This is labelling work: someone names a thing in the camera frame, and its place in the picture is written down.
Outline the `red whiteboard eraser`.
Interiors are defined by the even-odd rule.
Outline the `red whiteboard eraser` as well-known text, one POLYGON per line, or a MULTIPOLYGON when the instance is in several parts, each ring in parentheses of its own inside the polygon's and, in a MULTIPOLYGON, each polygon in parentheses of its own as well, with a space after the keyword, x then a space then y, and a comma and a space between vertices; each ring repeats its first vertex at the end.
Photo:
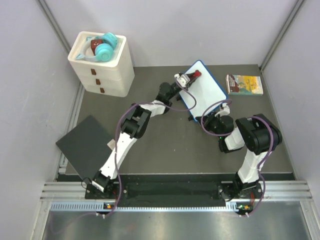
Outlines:
POLYGON ((198 70, 196 70, 193 74, 194 77, 200 77, 202 75, 202 73, 198 70))

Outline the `blue framed whiteboard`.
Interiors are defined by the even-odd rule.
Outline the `blue framed whiteboard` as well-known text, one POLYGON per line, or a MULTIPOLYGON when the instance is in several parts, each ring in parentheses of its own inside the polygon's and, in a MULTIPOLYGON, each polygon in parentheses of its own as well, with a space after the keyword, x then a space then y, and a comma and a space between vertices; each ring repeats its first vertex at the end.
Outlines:
POLYGON ((186 74, 192 74, 198 70, 201 75, 188 88, 188 92, 180 91, 180 97, 189 109, 192 119, 197 122, 204 112, 209 114, 219 107, 218 101, 226 100, 227 93, 215 80, 212 73, 201 60, 197 60, 186 74))

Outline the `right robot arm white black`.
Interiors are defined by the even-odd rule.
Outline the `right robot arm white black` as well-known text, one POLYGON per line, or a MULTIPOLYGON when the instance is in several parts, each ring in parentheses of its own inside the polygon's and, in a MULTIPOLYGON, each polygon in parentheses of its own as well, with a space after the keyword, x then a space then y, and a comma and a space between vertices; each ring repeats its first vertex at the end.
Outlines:
POLYGON ((220 186, 221 198, 231 201, 235 197, 245 198, 254 192, 266 158, 283 141, 278 127, 262 113, 236 120, 229 115, 210 113, 197 119, 205 131, 219 137, 221 152, 227 154, 247 148, 242 166, 235 173, 232 183, 220 186))

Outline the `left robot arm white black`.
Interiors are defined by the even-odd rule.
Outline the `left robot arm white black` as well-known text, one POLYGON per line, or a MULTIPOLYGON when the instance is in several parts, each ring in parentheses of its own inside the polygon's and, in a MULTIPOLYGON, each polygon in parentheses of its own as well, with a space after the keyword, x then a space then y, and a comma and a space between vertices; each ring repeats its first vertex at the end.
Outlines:
POLYGON ((109 198, 114 191, 114 180, 119 175, 119 168, 133 144, 140 139, 152 117, 163 115, 172 109, 171 99, 181 91, 193 100, 192 110, 197 105, 196 98, 188 92, 189 87, 202 75, 199 70, 192 73, 177 73, 174 83, 163 82, 154 101, 134 103, 120 118, 115 131, 115 145, 104 165, 94 175, 91 184, 102 198, 109 198))

